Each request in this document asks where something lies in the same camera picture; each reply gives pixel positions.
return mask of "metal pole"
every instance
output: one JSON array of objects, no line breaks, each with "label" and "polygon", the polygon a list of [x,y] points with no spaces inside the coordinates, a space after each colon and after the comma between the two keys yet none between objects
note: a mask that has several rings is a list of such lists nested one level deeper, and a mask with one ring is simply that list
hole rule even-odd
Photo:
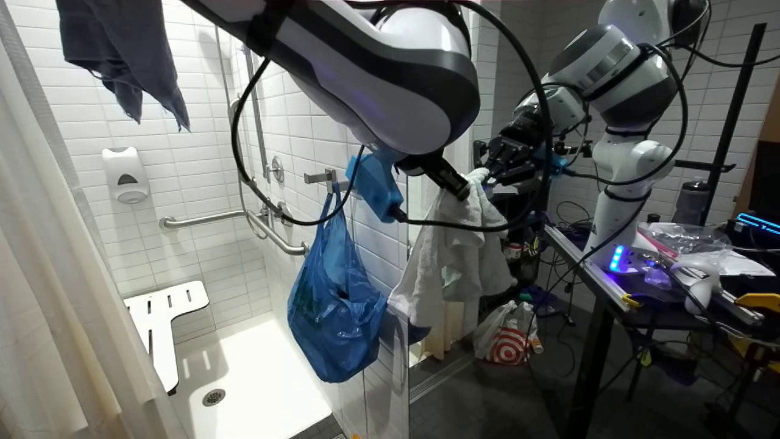
[{"label": "metal pole", "polygon": [[710,169],[710,178],[707,178],[710,195],[707,195],[707,202],[703,202],[702,224],[710,217],[712,201],[713,201],[717,185],[718,185],[721,173],[724,173],[724,164],[725,164],[725,157],[728,157],[728,147],[732,147],[732,139],[734,139],[734,130],[735,130],[740,108],[745,103],[745,92],[747,92],[747,85],[751,85],[751,78],[752,78],[752,67],[755,67],[755,59],[757,59],[757,52],[761,52],[762,35],[766,35],[766,22],[755,24],[752,33],[751,33],[751,45],[747,45],[744,67],[739,70],[739,80],[735,80],[735,88],[734,88],[734,97],[732,97],[732,108],[728,108],[728,114],[725,114],[725,124],[724,124],[724,131],[721,131],[721,139],[717,144],[713,161],[712,161],[712,169]]},{"label": "metal pole", "polygon": [[[251,48],[248,46],[243,46],[243,61],[245,61],[245,78],[251,78],[255,67],[251,61]],[[270,184],[270,169],[267,169],[265,139],[262,139],[262,118],[261,118],[261,103],[259,103],[259,92],[255,91],[251,91],[251,109],[254,109],[254,124],[255,124],[255,136],[259,136],[262,178]]]},{"label": "metal pole", "polygon": [[606,296],[594,297],[589,316],[588,339],[580,358],[574,395],[562,428],[562,439],[584,439],[591,420],[591,411],[599,395],[605,362],[612,341],[612,303]]}]

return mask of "blue plastic bag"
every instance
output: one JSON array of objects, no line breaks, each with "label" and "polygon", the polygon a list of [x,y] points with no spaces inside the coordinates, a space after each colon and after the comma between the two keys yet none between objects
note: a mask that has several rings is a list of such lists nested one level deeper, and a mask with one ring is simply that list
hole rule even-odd
[{"label": "blue plastic bag", "polygon": [[365,275],[344,213],[318,224],[288,303],[288,325],[313,374],[344,384],[378,356],[387,296]]}]

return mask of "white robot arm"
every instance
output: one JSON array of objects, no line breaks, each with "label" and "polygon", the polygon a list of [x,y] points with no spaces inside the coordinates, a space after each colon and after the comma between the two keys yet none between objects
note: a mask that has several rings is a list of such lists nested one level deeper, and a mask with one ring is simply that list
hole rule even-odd
[{"label": "white robot arm", "polygon": [[[617,250],[632,244],[632,220],[654,184],[669,170],[658,166],[669,164],[672,150],[647,139],[647,131],[678,95],[678,80],[651,45],[689,40],[688,33],[697,33],[693,19],[702,11],[703,6],[688,0],[606,0],[599,27],[580,33],[544,78],[556,136],[584,123],[584,106],[606,124],[591,159],[599,178],[615,185],[599,192],[584,246],[589,262],[601,269],[612,267]],[[537,95],[521,100],[504,134],[527,127],[527,120],[538,114],[537,106]]]},{"label": "white robot arm", "polygon": [[356,139],[466,198],[440,159],[479,109],[468,33],[454,2],[400,2],[370,24],[344,0],[186,0],[284,69]]}]

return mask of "shower curtain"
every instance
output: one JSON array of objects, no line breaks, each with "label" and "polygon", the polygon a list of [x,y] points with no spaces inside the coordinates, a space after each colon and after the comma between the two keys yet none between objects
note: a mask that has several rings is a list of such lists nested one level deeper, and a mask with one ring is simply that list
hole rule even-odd
[{"label": "shower curtain", "polygon": [[0,436],[183,436],[62,157],[0,2]]}]

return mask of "white tile floor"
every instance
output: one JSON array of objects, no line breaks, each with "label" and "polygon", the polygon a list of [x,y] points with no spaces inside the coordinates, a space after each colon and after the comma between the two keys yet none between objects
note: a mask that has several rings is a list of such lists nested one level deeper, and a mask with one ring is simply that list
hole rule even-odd
[{"label": "white tile floor", "polygon": [[[178,350],[172,405],[193,439],[288,439],[332,414],[321,385],[276,319]],[[203,397],[221,389],[220,405]]]}]

